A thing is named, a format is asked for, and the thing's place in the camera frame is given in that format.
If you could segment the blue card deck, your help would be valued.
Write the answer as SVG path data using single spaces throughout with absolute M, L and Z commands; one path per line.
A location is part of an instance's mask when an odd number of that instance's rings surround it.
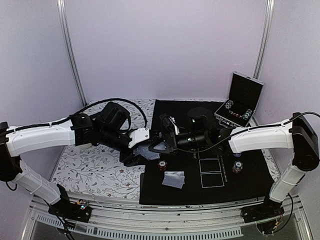
M 145 158 L 148 161 L 153 161 L 153 160 L 158 160 L 161 157 L 160 153 L 155 153 L 155 152 L 151 152 L 149 151 L 148 147 L 151 143 L 141 143 L 138 146 L 135 146 L 133 148 L 133 153 L 135 156 L 142 156 L 143 158 Z

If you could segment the red black chip stack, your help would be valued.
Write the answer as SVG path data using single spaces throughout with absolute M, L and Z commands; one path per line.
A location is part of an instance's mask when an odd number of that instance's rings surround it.
M 167 169 L 167 162 L 164 161 L 164 160 L 160 160 L 158 163 L 157 163 L 157 167 L 158 167 L 158 170 L 159 171 L 165 171 Z

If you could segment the purple small blind button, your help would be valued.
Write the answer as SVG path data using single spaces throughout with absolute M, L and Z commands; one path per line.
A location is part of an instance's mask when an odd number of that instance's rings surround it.
M 234 155 L 236 158 L 240 158 L 240 157 L 242 156 L 241 153 L 234 153 L 233 155 Z

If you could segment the blue white chip stack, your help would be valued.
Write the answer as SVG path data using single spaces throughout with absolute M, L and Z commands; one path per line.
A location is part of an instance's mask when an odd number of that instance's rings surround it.
M 232 172 L 235 174 L 239 174 L 243 169 L 243 163 L 241 161 L 235 161 L 232 167 Z

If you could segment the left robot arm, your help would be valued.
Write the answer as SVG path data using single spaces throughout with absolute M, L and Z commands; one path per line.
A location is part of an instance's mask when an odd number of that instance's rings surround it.
M 121 153 L 130 152 L 137 144 L 150 138 L 149 129 L 124 129 L 131 122 L 130 112 L 118 98 L 105 99 L 105 107 L 92 115 L 84 110 L 66 118 L 26 126 L 0 124 L 0 180 L 22 186 L 36 195 L 63 216 L 74 213 L 74 205 L 64 187 L 53 184 L 32 170 L 21 154 L 57 146 L 104 145 Z

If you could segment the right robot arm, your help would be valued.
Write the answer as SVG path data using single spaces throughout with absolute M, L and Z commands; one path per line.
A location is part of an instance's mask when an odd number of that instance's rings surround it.
M 319 116 L 312 111 L 294 112 L 282 121 L 249 126 L 223 128 L 214 134 L 209 130 L 190 133 L 180 132 L 175 120 L 160 116 L 159 140 L 164 143 L 166 154 L 176 152 L 206 153 L 219 155 L 242 154 L 249 151 L 270 150 L 290 152 L 289 163 L 267 193 L 267 200 L 259 206 L 262 218 L 269 218 L 278 210 L 286 195 L 297 186 L 304 176 L 320 164 L 318 135 L 306 119 L 306 115 Z

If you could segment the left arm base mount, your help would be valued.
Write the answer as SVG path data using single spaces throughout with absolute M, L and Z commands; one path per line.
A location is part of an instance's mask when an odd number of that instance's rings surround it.
M 92 208 L 89 206 L 90 202 L 80 199 L 72 203 L 65 188 L 59 184 L 57 184 L 57 187 L 60 191 L 60 200 L 49 205 L 48 213 L 61 218 L 88 223 L 92 213 Z

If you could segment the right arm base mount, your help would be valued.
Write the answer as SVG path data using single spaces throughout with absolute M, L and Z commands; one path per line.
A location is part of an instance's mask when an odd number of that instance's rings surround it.
M 264 235 L 270 235 L 275 232 L 279 225 L 279 220 L 285 213 L 282 203 L 274 202 L 267 197 L 263 203 L 243 207 L 240 215 L 245 223 L 257 222 L 272 218 L 270 221 L 265 221 L 257 224 L 257 229 Z

